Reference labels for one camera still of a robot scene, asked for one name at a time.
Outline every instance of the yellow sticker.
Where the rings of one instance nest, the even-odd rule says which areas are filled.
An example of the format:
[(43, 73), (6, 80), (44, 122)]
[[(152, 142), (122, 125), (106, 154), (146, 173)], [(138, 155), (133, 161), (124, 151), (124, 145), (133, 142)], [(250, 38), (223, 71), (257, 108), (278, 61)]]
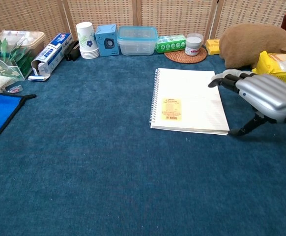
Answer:
[(163, 99), (162, 119), (181, 120), (181, 101), (178, 99)]

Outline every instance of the robotic hand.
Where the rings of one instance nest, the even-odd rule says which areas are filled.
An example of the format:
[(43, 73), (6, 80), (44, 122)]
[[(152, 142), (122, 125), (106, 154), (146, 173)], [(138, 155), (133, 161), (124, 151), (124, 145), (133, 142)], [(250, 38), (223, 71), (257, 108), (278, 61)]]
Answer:
[(240, 129), (232, 129), (230, 135), (243, 136), (260, 125), (286, 123), (286, 83), (272, 75), (226, 70), (212, 78), (210, 88), (222, 85), (238, 93), (250, 103), (255, 117)]

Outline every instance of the white notebook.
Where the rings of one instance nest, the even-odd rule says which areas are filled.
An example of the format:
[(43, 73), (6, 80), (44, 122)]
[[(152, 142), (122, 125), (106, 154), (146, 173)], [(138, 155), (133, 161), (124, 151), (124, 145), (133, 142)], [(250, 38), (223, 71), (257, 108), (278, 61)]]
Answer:
[(158, 68), (155, 71), (150, 127), (227, 135), (229, 126), (214, 71)]

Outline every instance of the round rattan mat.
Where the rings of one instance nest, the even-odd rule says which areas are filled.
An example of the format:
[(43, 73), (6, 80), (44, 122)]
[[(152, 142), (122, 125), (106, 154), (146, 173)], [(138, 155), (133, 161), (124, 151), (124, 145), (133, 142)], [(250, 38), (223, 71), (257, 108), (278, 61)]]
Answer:
[(175, 62), (179, 62), (179, 63), (198, 63), (200, 61), (203, 61), (206, 58), (207, 52), (205, 48), (200, 48), (199, 54), (197, 54), (196, 56), (188, 56), (184, 52), (184, 50), (165, 53), (165, 56), (168, 59), (173, 60)]

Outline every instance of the woven screen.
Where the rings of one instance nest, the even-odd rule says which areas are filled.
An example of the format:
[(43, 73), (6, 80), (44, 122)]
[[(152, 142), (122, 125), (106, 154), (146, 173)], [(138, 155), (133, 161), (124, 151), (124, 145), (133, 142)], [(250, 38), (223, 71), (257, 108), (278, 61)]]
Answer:
[(61, 10), (63, 7), (56, 0), (0, 0), (0, 32), (41, 31), (46, 34), (47, 45), (58, 33), (68, 29)]
[(67, 5), (75, 37), (80, 22), (92, 22), (94, 30), (98, 25), (133, 25), (132, 0), (67, 0)]
[(142, 25), (159, 36), (197, 32), (205, 35), (215, 0), (142, 0)]
[(212, 37), (220, 38), (227, 28), (238, 23), (281, 26), (285, 13), (286, 0), (224, 0), (221, 15), (215, 21), (216, 34)]

